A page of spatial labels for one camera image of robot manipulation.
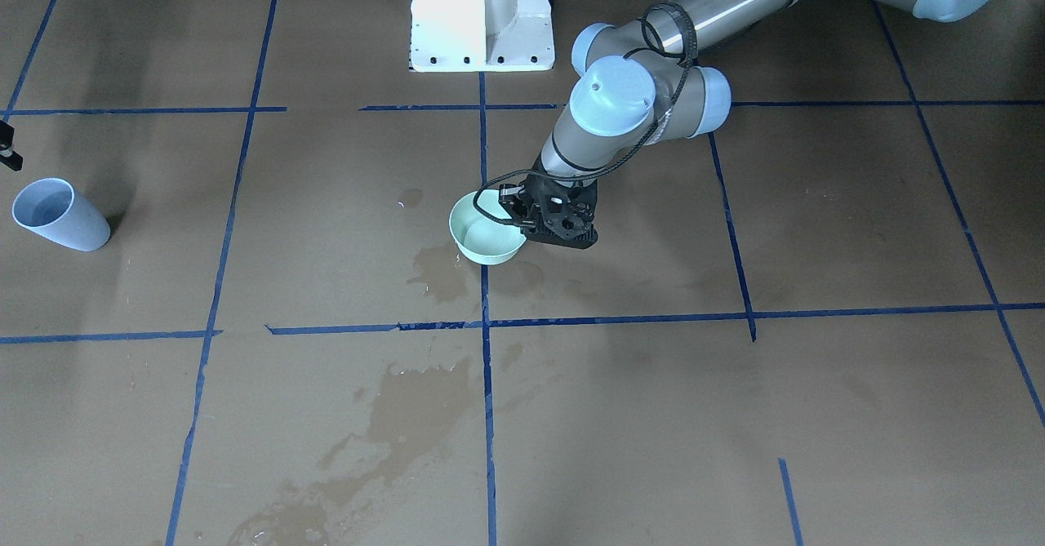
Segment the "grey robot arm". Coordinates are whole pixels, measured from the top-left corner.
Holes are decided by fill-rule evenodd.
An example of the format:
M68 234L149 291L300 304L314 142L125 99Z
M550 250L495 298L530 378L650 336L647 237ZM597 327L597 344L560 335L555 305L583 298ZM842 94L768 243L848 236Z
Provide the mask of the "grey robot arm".
M589 248L598 238L598 179L642 147L690 140L723 126L732 86L698 59L803 0L665 0L622 26L594 23L571 49L579 78L530 169L487 181L479 214L534 242ZM874 0L914 17L955 22L989 0Z

